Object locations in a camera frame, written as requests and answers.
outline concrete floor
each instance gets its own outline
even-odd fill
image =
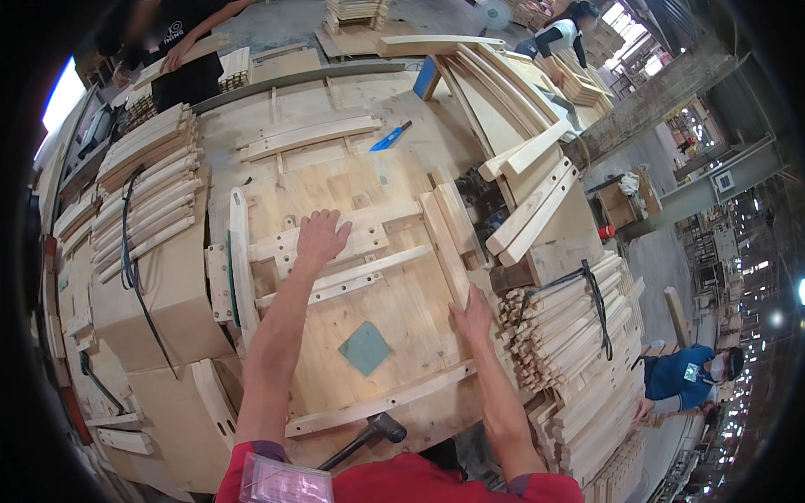
[[[247,45],[253,52],[259,52],[298,42],[307,42],[310,47],[320,50],[313,30],[321,25],[324,13],[324,2],[321,0],[277,0],[252,5],[214,30],[230,36],[230,45],[220,54]],[[465,0],[394,0],[390,4],[389,19],[405,19],[423,33],[433,34],[478,35],[483,27],[474,17],[472,6]],[[514,24],[503,30],[487,32],[487,36],[506,40],[509,49],[529,35],[526,28]],[[321,50],[320,57],[326,63]],[[592,187],[604,181],[607,175],[646,164],[655,187],[661,193],[669,192],[675,187],[672,174],[674,157],[684,159],[676,150],[670,131],[660,125],[636,138],[628,147],[592,170],[585,177],[584,186]],[[630,242],[626,252],[633,276],[643,276],[646,282],[640,305],[650,332],[644,335],[644,342],[673,340],[675,333],[663,289],[676,287],[683,300],[685,314],[690,318],[693,312],[691,276],[683,247],[676,240],[673,228]],[[645,490],[634,495],[635,501],[644,501],[654,490],[693,423],[686,417],[674,417],[668,419],[662,429],[645,431],[648,453],[644,466],[646,480],[642,484]],[[480,423],[456,437],[458,452],[463,453],[460,461],[466,466],[470,479],[483,480],[491,489],[500,489],[499,477],[494,475],[488,464],[483,464],[485,457],[491,457],[486,454],[490,452],[487,443]]]

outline blue jacket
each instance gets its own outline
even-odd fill
[[[711,348],[694,344],[671,355],[646,358],[646,398],[664,400],[678,394],[681,410],[698,406],[707,399],[714,381],[702,365],[715,357]]]

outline plastic badge holder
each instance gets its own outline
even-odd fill
[[[332,476],[253,452],[243,466],[241,503],[332,503]]]

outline black t-shirt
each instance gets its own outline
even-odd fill
[[[159,3],[158,23],[163,27],[164,39],[155,50],[131,48],[126,57],[129,68],[134,69],[141,62],[148,66],[167,56],[184,36],[206,18],[218,12],[232,0],[162,0]],[[209,37],[211,31],[199,39]],[[196,103],[221,92],[218,77],[224,72],[218,54],[213,52],[183,64],[175,72],[162,75],[151,83],[154,105],[158,112],[171,108],[177,103]]]

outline name badge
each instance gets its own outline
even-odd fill
[[[695,363],[687,364],[687,368],[685,369],[685,381],[696,382],[696,378],[699,376],[699,366]]]

